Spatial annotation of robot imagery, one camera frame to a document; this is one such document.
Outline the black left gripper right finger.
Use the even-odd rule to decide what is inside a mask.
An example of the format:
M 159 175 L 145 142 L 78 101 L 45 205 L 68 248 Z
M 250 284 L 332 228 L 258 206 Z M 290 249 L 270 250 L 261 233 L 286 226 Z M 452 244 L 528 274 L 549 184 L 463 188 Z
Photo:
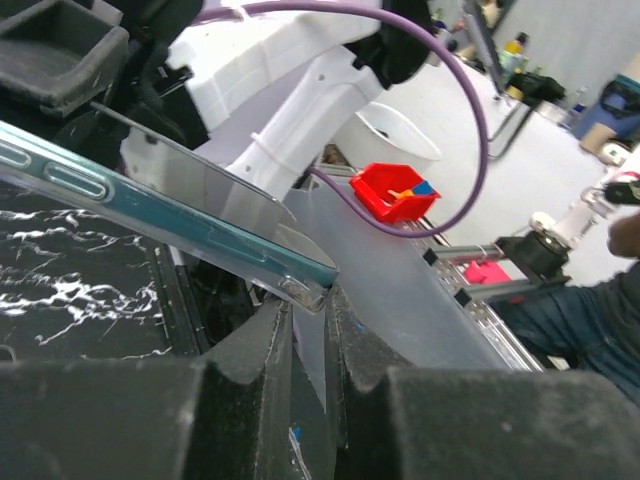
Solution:
M 339 479 L 635 479 L 639 412 L 585 372 L 419 368 L 329 297 L 326 408 Z

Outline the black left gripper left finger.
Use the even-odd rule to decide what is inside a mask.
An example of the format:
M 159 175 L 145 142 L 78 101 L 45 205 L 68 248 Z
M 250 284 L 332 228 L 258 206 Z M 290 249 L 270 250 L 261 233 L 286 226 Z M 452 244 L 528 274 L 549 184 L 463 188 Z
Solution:
M 198 357 L 1 369 L 5 479 L 282 479 L 292 309 L 268 299 Z

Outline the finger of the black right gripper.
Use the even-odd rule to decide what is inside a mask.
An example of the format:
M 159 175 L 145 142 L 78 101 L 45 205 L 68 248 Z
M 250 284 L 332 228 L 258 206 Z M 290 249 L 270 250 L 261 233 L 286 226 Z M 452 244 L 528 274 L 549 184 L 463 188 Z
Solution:
M 107 90 L 128 32 L 76 1 L 1 3 L 1 94 L 63 118 Z

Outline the spare phone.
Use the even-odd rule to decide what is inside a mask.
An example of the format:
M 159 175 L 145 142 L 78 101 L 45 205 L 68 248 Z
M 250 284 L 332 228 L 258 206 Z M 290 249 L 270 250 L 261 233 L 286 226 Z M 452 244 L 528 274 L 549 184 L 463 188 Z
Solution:
M 9 123 L 2 179 L 173 246 L 310 311 L 338 276 L 278 199 L 179 143 L 95 103 L 127 127 L 119 174 Z

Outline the seated person in jeans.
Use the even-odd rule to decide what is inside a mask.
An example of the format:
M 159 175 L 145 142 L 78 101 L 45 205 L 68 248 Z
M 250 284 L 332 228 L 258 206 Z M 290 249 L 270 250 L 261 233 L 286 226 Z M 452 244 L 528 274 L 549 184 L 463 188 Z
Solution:
M 602 375 L 639 402 L 639 214 L 614 222 L 609 252 L 628 270 L 593 286 L 568 286 L 491 308 L 525 348 Z

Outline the red plastic bin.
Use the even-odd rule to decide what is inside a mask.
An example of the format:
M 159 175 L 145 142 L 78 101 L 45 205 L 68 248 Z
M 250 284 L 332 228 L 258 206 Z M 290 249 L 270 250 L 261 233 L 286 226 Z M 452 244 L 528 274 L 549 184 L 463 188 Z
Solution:
M 365 209 L 378 222 L 386 224 L 418 220 L 441 198 L 407 164 L 371 163 L 349 184 Z

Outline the white plastic bucket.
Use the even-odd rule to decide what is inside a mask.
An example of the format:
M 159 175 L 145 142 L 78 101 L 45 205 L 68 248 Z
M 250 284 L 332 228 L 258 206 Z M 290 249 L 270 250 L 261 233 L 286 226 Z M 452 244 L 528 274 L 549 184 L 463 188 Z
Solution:
M 371 163 L 406 164 L 424 176 L 443 160 L 441 150 L 411 120 L 377 102 L 352 115 L 332 142 L 356 169 Z

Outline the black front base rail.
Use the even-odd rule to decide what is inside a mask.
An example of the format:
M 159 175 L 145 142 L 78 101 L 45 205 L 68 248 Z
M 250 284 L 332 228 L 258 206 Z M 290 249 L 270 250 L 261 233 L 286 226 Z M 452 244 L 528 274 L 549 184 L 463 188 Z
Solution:
M 160 245 L 153 274 L 172 354 L 196 356 L 242 326 L 267 292 L 217 266 Z

